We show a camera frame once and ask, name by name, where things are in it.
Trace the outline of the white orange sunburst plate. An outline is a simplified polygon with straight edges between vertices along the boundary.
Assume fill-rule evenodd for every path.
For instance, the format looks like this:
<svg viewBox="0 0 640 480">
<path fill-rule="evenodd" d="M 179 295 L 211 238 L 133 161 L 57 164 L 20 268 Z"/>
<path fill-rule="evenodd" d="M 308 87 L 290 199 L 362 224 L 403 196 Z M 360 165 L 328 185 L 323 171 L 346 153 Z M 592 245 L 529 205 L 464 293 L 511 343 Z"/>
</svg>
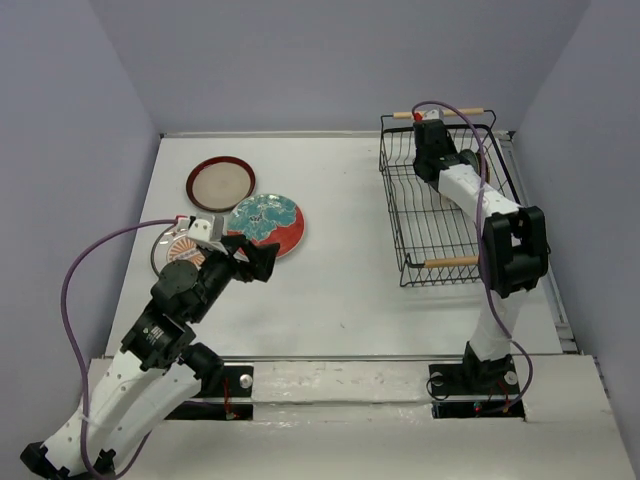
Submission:
<svg viewBox="0 0 640 480">
<path fill-rule="evenodd" d="M 150 251 L 151 270 L 156 276 L 169 263 L 185 260 L 197 268 L 205 260 L 196 243 L 187 236 L 187 229 L 176 226 L 163 230 L 155 239 Z"/>
</svg>

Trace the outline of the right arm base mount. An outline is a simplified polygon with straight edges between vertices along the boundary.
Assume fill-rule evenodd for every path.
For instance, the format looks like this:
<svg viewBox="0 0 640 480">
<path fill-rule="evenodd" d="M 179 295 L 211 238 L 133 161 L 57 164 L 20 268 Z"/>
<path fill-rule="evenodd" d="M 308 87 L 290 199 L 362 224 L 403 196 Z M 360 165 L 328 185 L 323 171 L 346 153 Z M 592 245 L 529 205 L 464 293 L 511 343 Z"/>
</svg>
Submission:
<svg viewBox="0 0 640 480">
<path fill-rule="evenodd" d="M 489 382 L 472 385 L 462 376 L 462 365 L 441 363 L 429 366 L 425 382 L 435 419 L 526 418 L 518 376 L 513 364 Z"/>
</svg>

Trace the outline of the red rimmed cream plate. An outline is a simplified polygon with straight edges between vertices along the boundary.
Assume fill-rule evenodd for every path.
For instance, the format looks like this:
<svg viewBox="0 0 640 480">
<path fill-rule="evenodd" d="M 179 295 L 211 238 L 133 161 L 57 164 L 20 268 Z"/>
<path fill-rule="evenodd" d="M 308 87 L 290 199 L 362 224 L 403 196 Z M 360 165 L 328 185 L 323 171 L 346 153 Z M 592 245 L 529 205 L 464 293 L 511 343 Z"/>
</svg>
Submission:
<svg viewBox="0 0 640 480">
<path fill-rule="evenodd" d="M 208 212 L 227 212 L 252 195 L 256 176 L 244 160 L 217 156 L 202 161 L 189 173 L 186 194 L 197 208 Z"/>
</svg>

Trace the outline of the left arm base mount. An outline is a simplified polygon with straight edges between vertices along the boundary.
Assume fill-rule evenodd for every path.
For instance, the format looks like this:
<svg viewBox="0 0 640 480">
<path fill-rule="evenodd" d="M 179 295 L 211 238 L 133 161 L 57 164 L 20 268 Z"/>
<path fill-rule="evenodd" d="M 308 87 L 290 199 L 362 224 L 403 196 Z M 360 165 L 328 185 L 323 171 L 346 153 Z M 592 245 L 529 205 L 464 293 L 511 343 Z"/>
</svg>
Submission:
<svg viewBox="0 0 640 480">
<path fill-rule="evenodd" d="M 250 421 L 254 412 L 253 385 L 252 364 L 227 363 L 217 382 L 205 384 L 197 394 L 176 407 L 166 419 Z"/>
</svg>

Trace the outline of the blue green floral plate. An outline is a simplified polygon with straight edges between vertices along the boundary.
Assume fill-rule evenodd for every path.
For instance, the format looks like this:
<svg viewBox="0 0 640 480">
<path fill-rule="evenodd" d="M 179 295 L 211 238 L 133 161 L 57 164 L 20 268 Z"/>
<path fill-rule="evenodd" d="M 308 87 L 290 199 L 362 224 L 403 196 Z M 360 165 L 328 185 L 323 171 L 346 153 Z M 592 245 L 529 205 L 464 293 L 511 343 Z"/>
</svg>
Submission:
<svg viewBox="0 0 640 480">
<path fill-rule="evenodd" d="M 472 166 L 477 175 L 481 174 L 481 158 L 477 152 L 471 149 L 463 149 L 460 151 L 460 155 L 467 164 Z"/>
</svg>

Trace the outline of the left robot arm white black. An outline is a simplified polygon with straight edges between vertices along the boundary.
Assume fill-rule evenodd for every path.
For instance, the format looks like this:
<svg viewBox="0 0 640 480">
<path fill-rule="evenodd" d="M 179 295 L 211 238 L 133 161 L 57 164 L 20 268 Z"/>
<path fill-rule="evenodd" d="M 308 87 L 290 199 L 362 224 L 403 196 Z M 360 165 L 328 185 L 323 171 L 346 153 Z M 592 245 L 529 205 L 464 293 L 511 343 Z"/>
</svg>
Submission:
<svg viewBox="0 0 640 480">
<path fill-rule="evenodd" d="M 209 395 L 221 383 L 224 362 L 195 340 L 200 322 L 232 280 L 266 282 L 279 244 L 254 245 L 224 236 L 220 248 L 202 251 L 196 266 L 164 266 L 151 299 L 122 340 L 108 369 L 60 429 L 27 445 L 21 461 L 45 479 L 116 479 L 151 430 L 181 403 Z"/>
</svg>

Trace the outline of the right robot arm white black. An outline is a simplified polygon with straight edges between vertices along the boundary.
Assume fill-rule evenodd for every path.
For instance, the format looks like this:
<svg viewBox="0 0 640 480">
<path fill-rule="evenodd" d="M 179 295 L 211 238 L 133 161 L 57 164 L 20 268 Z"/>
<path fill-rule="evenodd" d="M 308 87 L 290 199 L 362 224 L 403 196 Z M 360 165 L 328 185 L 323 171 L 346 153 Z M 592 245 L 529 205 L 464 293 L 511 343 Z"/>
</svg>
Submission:
<svg viewBox="0 0 640 480">
<path fill-rule="evenodd" d="M 458 150 L 442 120 L 417 119 L 413 128 L 416 175 L 474 219 L 486 297 L 460 379 L 468 390 L 482 392 L 506 373 L 521 308 L 548 272 L 545 216 L 492 187 L 484 152 Z"/>
</svg>

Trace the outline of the yellow patterned plate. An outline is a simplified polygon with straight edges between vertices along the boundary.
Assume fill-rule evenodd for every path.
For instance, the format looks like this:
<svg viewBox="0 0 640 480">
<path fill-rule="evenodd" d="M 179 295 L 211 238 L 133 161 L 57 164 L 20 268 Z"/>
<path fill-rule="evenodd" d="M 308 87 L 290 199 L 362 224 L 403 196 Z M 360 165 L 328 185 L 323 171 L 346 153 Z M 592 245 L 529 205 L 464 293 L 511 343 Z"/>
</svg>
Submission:
<svg viewBox="0 0 640 480">
<path fill-rule="evenodd" d="M 491 165 L 489 163 L 488 155 L 485 151 L 477 150 L 475 152 L 477 159 L 476 173 L 484 178 L 484 181 L 489 184 L 491 180 Z"/>
</svg>

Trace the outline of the red teal floral plate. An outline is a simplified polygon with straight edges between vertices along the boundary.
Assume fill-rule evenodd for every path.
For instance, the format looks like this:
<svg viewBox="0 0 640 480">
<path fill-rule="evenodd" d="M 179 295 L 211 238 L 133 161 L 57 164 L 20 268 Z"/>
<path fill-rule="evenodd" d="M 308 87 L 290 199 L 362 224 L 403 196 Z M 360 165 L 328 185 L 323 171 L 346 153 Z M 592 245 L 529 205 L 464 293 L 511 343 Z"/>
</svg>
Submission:
<svg viewBox="0 0 640 480">
<path fill-rule="evenodd" d="M 244 235 L 256 246 L 278 243 L 276 258 L 280 259 L 302 241 L 305 218 L 293 200 L 278 194 L 258 194 L 234 207 L 225 228 L 227 235 Z"/>
</svg>

